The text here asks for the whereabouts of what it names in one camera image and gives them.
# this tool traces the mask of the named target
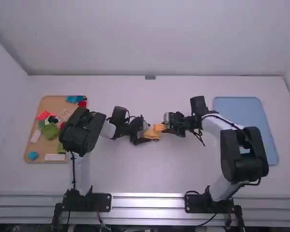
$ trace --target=cork board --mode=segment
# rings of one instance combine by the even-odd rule
[[[45,110],[51,113],[56,113],[59,115],[64,109],[67,109],[71,114],[78,107],[77,104],[66,102],[67,96],[45,96],[41,99],[36,116],[34,118],[33,126],[31,128],[30,137],[28,138],[27,147],[24,153],[24,159],[27,163],[67,163],[69,162],[68,157],[65,157],[64,161],[44,161],[45,154],[57,154],[58,153],[58,137],[53,140],[48,140],[43,133],[41,133],[38,141],[36,143],[30,142],[30,139],[36,130],[41,130],[39,128],[39,121],[37,117],[43,113]],[[36,160],[31,160],[28,157],[28,153],[36,151],[39,153],[39,157]]]

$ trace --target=white card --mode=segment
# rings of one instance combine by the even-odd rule
[[[45,154],[44,161],[64,161],[66,154]]]
[[[30,142],[32,142],[32,143],[36,143],[36,142],[38,141],[40,135],[41,135],[41,131],[40,131],[40,130],[36,130],[36,131],[33,133],[33,135],[31,136]]]

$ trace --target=red piece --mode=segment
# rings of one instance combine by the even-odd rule
[[[64,127],[64,124],[66,124],[66,122],[62,122],[62,123],[60,124],[60,130]]]
[[[83,107],[83,108],[86,108],[87,106],[87,101],[80,101],[79,104],[78,104],[79,107]]]
[[[38,120],[45,120],[50,115],[50,112],[45,110],[43,113],[41,113],[40,116],[38,116]]]

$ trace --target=blue mat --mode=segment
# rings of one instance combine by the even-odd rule
[[[279,162],[278,153],[271,134],[262,103],[255,97],[216,97],[214,110],[226,119],[242,126],[259,128],[269,165]]]

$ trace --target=yellow object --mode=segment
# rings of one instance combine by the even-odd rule
[[[147,139],[158,139],[160,140],[161,138],[161,132],[160,131],[156,131],[154,129],[148,129],[143,133],[143,137],[147,138]]]
[[[155,124],[153,129],[148,129],[143,133],[143,137],[151,140],[160,140],[161,131],[168,129],[166,124]]]
[[[154,125],[154,130],[155,131],[164,131],[166,129],[168,129],[168,125],[166,125],[166,124],[160,123],[160,124],[155,124]]]

